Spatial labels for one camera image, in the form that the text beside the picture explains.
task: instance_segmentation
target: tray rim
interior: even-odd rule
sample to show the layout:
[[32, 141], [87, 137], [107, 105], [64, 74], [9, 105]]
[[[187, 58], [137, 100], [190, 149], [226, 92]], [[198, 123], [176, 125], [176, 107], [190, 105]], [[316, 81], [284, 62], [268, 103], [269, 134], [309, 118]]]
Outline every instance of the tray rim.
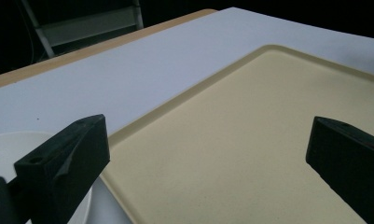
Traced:
[[[202, 81], [198, 82], [197, 84], [187, 88], [184, 91], [181, 91], [179, 94], [176, 94], [174, 97], [169, 99], [168, 101], [164, 102], [163, 104], [153, 108], [149, 112], [145, 113], [140, 118], [130, 122], [129, 124], [125, 125], [123, 128], [118, 129], [117, 131], [113, 132], [108, 136], [108, 145], [110, 148], [110, 153], [114, 145], [122, 142], [123, 140], [127, 139], [129, 136], [133, 135], [134, 133], [139, 132], [140, 130], [144, 129], [145, 126], [149, 125], [150, 123], [154, 122], [155, 120], [159, 119], [160, 117], [164, 116], [165, 114], [171, 112], [173, 109], [178, 107], [179, 105], [183, 104], [187, 100], [193, 98], [195, 95], [199, 94], [200, 92], [206, 90], [210, 86], [214, 85], [216, 82], [220, 81], [222, 78], [227, 77], [234, 71], [238, 70], [240, 67], [250, 63], [254, 59], [258, 58], [259, 56], [270, 52], [270, 51], [277, 51], [281, 53], [285, 53], [294, 57], [297, 57], [302, 60], [306, 60], [311, 63], [319, 63], [325, 67], [330, 67], [334, 70], [338, 70], [344, 73], [347, 73], [350, 76], [361, 77], [363, 79], [369, 79], [374, 82], [374, 74], [370, 74], [368, 72], [364, 72], [355, 68], [351, 68], [349, 66], [335, 63], [333, 61], [329, 61], [324, 58], [320, 58], [309, 53], [292, 49], [282, 45], [265, 45], [261, 48], [251, 51], [250, 53], [241, 57], [241, 59], [231, 63], [229, 65], [224, 66], [222, 69], [218, 70], [217, 72], [213, 73], [212, 75], [208, 76], [207, 78], [203, 79]], [[138, 223], [137, 219], [139, 218], [139, 214], [136, 211], [132, 211], [126, 201], [121, 200], [117, 197], [116, 189], [111, 186], [109, 180], [109, 174], [107, 173], [106, 169], [100, 174], [100, 178], [103, 180], [105, 185], [108, 187], [110, 192], [113, 194], [116, 201], [122, 207], [122, 209], [127, 214], [128, 218], [131, 220], [132, 223]]]

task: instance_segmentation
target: dark background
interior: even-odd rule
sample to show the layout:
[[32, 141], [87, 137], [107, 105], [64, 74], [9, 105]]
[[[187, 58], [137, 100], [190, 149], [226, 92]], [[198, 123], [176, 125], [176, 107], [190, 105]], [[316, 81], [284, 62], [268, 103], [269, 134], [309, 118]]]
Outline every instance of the dark background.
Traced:
[[[132, 0], [29, 0], [41, 24], [128, 6]], [[374, 38], [373, 1], [140, 0], [145, 27], [205, 8], [261, 14]], [[0, 0], [0, 74], [46, 60], [20, 0]]]

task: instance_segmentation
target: table surface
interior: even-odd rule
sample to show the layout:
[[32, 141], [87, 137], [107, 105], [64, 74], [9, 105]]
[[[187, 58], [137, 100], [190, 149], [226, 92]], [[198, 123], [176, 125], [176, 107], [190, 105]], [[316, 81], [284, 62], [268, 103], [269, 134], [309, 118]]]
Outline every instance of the table surface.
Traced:
[[[270, 44], [374, 75], [373, 38], [207, 9], [0, 75], [0, 133], [56, 133], [100, 113], [112, 134]], [[92, 195], [88, 223], [129, 223], [100, 178]]]

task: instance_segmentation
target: beige plastic tray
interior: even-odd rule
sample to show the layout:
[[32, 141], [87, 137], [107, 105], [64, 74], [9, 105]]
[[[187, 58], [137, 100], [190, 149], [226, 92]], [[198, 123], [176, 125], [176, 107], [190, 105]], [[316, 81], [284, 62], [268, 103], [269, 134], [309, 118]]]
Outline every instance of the beige plastic tray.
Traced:
[[374, 135], [374, 76], [266, 46], [109, 137], [134, 223], [364, 223], [305, 162], [314, 116]]

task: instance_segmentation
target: white plate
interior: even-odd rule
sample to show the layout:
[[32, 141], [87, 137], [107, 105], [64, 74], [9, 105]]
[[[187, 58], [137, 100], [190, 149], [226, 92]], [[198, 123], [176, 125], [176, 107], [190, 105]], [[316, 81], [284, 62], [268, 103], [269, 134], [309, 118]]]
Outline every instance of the white plate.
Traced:
[[[51, 133], [18, 132], [0, 134], [0, 176], [6, 182], [15, 178], [13, 163], [53, 136]], [[90, 210], [91, 189], [68, 223], [86, 223]]]

